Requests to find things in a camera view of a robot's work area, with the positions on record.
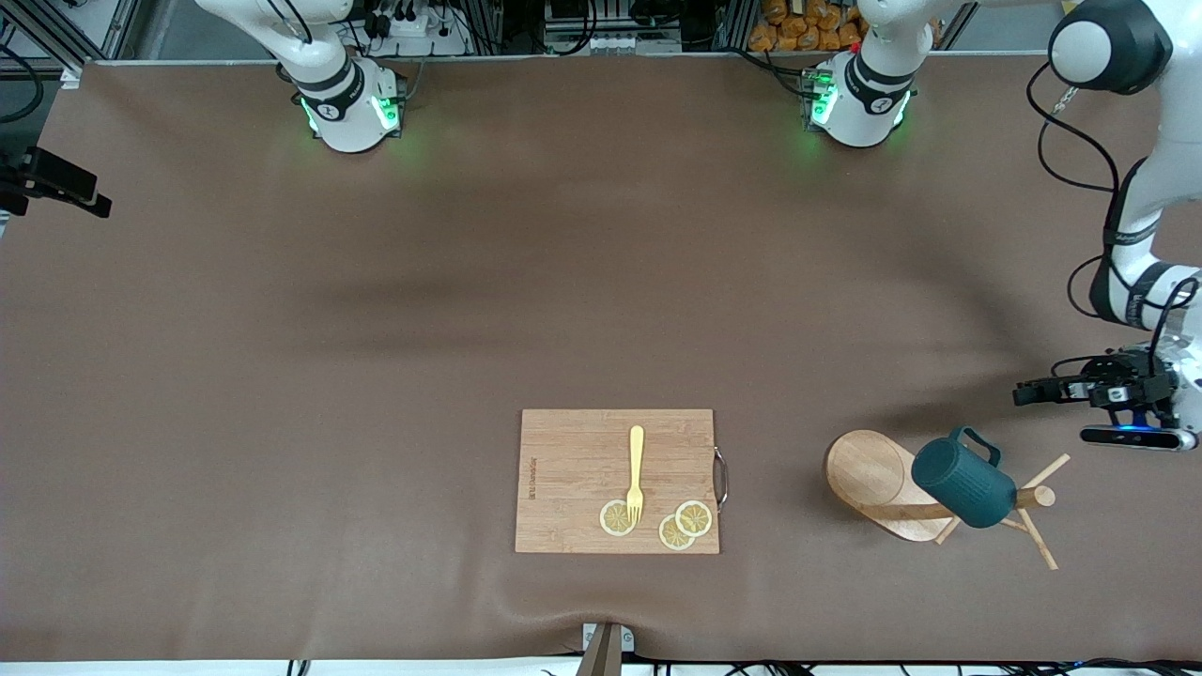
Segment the wooden cutting board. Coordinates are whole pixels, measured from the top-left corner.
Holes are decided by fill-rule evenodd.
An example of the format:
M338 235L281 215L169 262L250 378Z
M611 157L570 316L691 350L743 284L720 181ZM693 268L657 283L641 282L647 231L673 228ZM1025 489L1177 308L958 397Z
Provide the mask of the wooden cutting board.
M630 488L630 428L645 431L643 517L617 538L601 528L601 510ZM716 555L714 411L522 411L518 472L518 552ZM686 500L709 506L714 524L683 551L660 541L660 522Z

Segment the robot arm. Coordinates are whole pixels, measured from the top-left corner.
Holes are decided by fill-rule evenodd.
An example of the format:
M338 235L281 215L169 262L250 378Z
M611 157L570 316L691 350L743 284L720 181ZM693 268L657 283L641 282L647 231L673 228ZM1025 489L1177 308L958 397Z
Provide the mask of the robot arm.
M1202 274L1152 247L1166 207L1202 198L1202 1L1087 0L1057 26L1049 57L1073 87L1160 89L1156 147L1112 201L1089 293L1100 319L1155 331L1150 343L1087 357L1077 375L1020 383L1014 403L1089 402L1111 425L1083 429L1088 443L1190 450L1202 433Z
M983 7L1013 7L1051 0L982 0ZM885 141L900 124L914 76L930 54L930 18L964 0L859 0L873 30L861 51L844 52L817 66L831 82L816 87L805 105L810 125L846 146L867 148Z
M350 0L196 0L275 55L300 90L309 126L331 148L358 153L400 129L397 75L351 58L331 22Z

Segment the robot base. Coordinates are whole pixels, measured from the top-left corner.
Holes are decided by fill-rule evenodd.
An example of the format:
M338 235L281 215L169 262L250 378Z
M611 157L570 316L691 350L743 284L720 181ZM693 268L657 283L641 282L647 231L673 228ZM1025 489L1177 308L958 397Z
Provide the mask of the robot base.
M304 105L314 138L321 138L339 153L362 153L383 138L399 137L405 115L405 81L368 59L355 61L363 69L363 94L351 103L343 119L323 119Z
M811 131L821 129L844 146L870 148L885 141L902 124L910 94L897 105L897 113L870 114L863 103L847 93L844 73L851 59L851 52L840 52L815 66L814 75L807 73L803 88L805 91L814 91L815 99L802 101L802 115L807 129Z

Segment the dried lemon slice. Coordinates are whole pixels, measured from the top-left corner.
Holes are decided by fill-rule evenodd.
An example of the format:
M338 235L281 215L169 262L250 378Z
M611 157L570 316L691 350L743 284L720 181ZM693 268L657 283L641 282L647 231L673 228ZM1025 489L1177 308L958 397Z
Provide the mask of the dried lemon slice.
M709 527L714 524L714 515L709 512L706 503L689 500L677 508L674 515L677 528L690 538L701 538L709 533Z
M601 528L615 538L635 529L635 524L626 518L626 500L609 500L601 508Z
M660 541L664 542L665 547L674 552L688 550L692 546L692 538L685 535L679 528L677 528L674 514L665 516L664 521L660 522Z

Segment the brown fabric surface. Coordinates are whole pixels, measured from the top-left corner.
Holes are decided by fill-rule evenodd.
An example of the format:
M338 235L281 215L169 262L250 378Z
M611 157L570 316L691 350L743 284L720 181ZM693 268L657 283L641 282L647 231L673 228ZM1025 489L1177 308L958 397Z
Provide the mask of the brown fabric surface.
M1036 65L932 59L856 152L736 59L440 63L356 156L269 67L89 67L42 142L113 218L43 201L0 242L0 658L558 653L603 618L673 659L1198 657L1202 456L1010 402L1146 338L1064 298L1105 200L1040 172ZM1126 165L1153 99L1066 114ZM715 409L722 553L513 553L540 407ZM1063 570L1008 529L895 540L823 484L849 429L957 423L1019 481L1073 453L1035 515Z

